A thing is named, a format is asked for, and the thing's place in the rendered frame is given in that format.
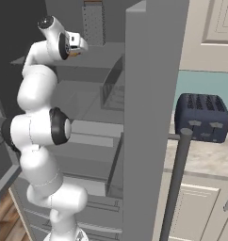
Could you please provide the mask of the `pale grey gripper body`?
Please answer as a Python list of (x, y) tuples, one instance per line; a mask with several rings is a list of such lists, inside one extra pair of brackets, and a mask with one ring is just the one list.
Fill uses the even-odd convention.
[(83, 53), (89, 49), (88, 44), (83, 38), (71, 37), (70, 38), (71, 53)]

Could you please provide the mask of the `grey fridge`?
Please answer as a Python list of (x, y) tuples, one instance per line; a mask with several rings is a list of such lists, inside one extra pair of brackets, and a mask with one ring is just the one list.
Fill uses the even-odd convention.
[[(78, 34), (86, 40), (84, 31)], [(121, 241), (122, 199), (106, 195), (106, 181), (123, 126), (110, 110), (101, 108), (100, 86), (123, 56), (123, 48), (107, 42), (88, 47), (80, 56), (69, 56), (51, 65), (57, 75), (51, 106), (69, 118), (72, 131), (66, 143), (50, 145), (47, 150), (57, 160), (63, 177), (87, 190), (87, 205), (75, 219), (89, 241)], [(29, 182), (23, 171), (14, 187), (14, 196), (24, 208), (30, 240), (43, 241), (52, 231), (50, 210), (28, 201)]]

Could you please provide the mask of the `clear fridge bin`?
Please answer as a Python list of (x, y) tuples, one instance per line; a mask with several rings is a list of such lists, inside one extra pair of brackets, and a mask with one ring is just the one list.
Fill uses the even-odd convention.
[(116, 61), (100, 86), (100, 106), (105, 110), (124, 110), (124, 86), (118, 85), (122, 75), (123, 56)]

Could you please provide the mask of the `grey fridge drawer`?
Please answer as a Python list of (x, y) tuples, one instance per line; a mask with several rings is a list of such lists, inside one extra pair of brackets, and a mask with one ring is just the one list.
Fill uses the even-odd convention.
[(123, 134), (118, 141), (111, 169), (106, 181), (106, 195), (115, 199), (123, 197)]

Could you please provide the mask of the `metal cheese grater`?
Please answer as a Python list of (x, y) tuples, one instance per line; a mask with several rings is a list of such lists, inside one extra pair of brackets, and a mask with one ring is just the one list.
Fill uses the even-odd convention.
[(106, 20), (103, 0), (84, 0), (82, 7), (84, 36), (89, 45), (106, 44)]

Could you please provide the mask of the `dark blue toaster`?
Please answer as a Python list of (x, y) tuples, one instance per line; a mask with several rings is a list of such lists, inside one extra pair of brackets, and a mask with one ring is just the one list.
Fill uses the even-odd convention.
[(193, 132), (197, 141), (223, 143), (228, 134), (228, 110), (219, 95), (182, 93), (174, 114), (175, 133)]

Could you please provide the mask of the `beige wall cupboard door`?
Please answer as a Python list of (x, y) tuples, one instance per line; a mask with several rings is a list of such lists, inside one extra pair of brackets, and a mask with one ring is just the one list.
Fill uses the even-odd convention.
[(228, 0), (190, 0), (180, 69), (228, 72)]

